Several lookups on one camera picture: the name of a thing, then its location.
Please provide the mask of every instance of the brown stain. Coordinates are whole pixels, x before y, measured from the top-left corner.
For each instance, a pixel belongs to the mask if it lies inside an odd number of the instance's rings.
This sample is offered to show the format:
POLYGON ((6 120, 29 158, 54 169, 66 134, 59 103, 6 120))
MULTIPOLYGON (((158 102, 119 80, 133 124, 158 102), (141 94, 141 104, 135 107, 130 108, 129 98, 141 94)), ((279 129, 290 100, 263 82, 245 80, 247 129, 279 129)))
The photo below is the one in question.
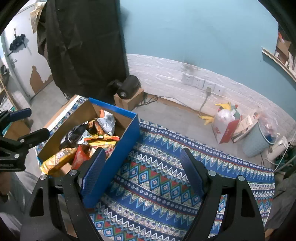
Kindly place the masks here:
POLYGON ((30 85, 35 94, 37 94, 43 87, 53 80, 52 75, 48 77, 45 82, 42 81, 40 74, 37 72, 36 66, 32 66, 32 73, 30 77, 30 85))

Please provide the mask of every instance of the blue wall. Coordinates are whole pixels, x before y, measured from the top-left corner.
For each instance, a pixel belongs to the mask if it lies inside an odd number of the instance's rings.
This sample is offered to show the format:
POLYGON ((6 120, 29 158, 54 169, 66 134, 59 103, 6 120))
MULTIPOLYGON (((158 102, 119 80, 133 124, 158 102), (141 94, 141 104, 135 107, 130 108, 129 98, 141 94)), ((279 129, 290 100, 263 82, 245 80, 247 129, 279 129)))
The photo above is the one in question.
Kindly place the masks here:
POLYGON ((121 0, 126 52, 186 62, 242 83, 296 120, 296 83, 275 51, 278 23, 257 0, 121 0))

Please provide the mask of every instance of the open box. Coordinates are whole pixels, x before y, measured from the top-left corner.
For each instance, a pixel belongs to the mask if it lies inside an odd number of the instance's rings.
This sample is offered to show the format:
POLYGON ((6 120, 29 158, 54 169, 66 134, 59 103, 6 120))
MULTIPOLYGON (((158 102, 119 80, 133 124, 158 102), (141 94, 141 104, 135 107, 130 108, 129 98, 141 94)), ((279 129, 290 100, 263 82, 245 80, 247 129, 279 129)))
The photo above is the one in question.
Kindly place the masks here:
MULTIPOLYGON (((74 126, 100 116, 101 109, 113 114, 116 120, 114 135, 119 136, 120 141, 117 142, 112 154, 103 164, 101 170, 96 173, 95 177, 92 177, 95 181, 94 191, 89 195, 87 203, 83 202, 86 208, 92 208, 96 205, 138 140, 140 136, 138 115, 128 110, 89 98, 61 124, 37 156, 39 162, 43 163, 52 155, 56 154, 59 151, 62 138, 74 126)), ((64 174, 67 173, 70 170, 70 165, 66 165, 63 170, 64 174)))

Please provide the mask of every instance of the white brick wall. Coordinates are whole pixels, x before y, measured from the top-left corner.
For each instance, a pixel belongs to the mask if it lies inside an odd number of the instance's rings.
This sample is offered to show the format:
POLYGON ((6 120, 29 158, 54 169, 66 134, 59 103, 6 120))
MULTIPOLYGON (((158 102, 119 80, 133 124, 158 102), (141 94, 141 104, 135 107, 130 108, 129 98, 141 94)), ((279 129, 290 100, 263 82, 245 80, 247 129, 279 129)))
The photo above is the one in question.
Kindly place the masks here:
POLYGON ((268 109, 279 124, 279 133, 289 136, 295 125, 295 120, 275 103, 256 91, 234 80, 199 68, 190 64, 157 58, 152 56, 127 54, 130 74, 139 78, 142 88, 149 94, 165 96, 169 100, 199 110, 206 93, 203 90, 182 83, 183 73, 195 75, 199 78, 220 84, 226 88, 224 97, 211 94, 202 112, 215 115, 216 103, 231 102, 238 104, 242 115, 248 114, 257 106, 268 109))

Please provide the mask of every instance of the shelf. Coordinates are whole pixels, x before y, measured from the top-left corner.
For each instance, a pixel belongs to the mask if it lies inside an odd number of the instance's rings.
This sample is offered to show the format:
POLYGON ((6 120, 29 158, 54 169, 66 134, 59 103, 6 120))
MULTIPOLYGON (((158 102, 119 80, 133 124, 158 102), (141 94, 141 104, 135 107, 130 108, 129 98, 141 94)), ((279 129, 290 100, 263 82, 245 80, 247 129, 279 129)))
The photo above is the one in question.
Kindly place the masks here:
POLYGON ((285 66, 276 56, 274 56, 271 52, 269 52, 267 49, 262 48, 262 52, 270 57, 274 62, 276 62, 290 77, 296 82, 296 76, 294 76, 293 72, 285 66))

